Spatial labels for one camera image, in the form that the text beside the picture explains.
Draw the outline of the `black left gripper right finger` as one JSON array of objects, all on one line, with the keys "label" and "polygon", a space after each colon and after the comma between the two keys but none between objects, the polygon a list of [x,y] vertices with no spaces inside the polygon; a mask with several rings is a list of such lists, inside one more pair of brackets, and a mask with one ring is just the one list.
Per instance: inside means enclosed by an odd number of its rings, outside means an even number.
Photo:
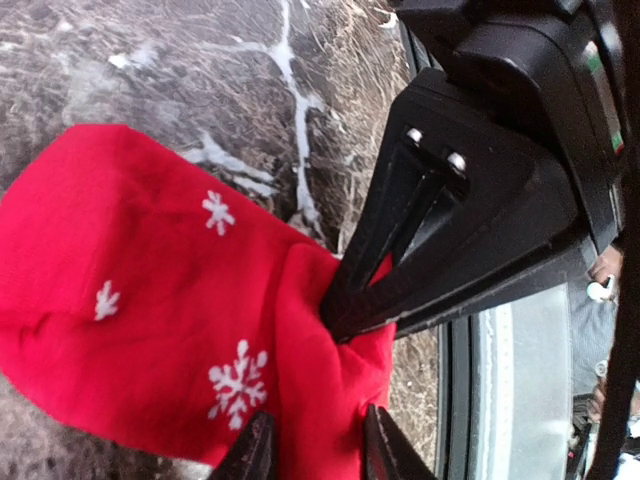
[{"label": "black left gripper right finger", "polygon": [[383,407],[368,406],[363,431],[363,479],[437,479]]}]

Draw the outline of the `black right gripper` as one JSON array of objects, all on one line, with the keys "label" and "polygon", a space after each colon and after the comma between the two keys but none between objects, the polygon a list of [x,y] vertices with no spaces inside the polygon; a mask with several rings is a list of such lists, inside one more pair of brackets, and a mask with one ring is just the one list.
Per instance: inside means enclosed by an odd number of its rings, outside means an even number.
[{"label": "black right gripper", "polygon": [[395,1],[398,18],[455,85],[559,156],[597,245],[624,228],[630,126],[610,1]]}]

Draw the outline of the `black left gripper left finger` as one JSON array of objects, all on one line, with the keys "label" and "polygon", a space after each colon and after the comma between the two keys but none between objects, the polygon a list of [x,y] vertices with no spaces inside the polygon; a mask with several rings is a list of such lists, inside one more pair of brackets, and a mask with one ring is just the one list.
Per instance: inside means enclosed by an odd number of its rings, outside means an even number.
[{"label": "black left gripper left finger", "polygon": [[257,412],[242,429],[208,480],[271,480],[277,476],[276,423],[272,415]]}]

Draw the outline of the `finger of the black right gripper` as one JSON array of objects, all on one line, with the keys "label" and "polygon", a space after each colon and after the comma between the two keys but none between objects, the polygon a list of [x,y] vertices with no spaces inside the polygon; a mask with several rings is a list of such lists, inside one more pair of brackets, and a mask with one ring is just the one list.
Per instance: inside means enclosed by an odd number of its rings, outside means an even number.
[{"label": "finger of the black right gripper", "polygon": [[329,320],[335,340],[389,324],[408,335],[555,287],[577,271],[571,236],[579,210],[554,158],[492,153],[466,175],[465,199],[441,193],[402,258],[390,255],[372,280],[404,268],[407,296],[379,314]]},{"label": "finger of the black right gripper", "polygon": [[372,280],[390,255],[402,258],[441,193],[465,199],[466,167],[462,153],[416,127],[387,128],[360,220],[321,303],[323,319],[366,318],[407,296],[404,268]]}]

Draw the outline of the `red snowflake santa sock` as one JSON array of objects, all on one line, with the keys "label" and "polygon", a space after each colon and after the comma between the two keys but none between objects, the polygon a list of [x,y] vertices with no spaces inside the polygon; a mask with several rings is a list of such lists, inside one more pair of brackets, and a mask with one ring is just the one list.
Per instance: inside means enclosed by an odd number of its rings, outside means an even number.
[{"label": "red snowflake santa sock", "polygon": [[1,369],[67,425],[219,465],[275,418],[282,479],[357,479],[393,327],[336,344],[338,260],[125,125],[77,125],[1,201]]}]

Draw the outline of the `black front table rail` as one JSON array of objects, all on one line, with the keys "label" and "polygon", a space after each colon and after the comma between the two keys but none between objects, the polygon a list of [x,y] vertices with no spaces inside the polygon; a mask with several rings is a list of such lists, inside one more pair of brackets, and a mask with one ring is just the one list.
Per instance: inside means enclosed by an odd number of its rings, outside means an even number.
[{"label": "black front table rail", "polygon": [[613,221],[608,134],[585,10],[486,1],[410,7],[436,59],[413,119],[451,181],[424,177],[404,253],[425,287],[403,335],[443,324],[449,342],[450,479],[562,479],[572,431],[569,283]]}]

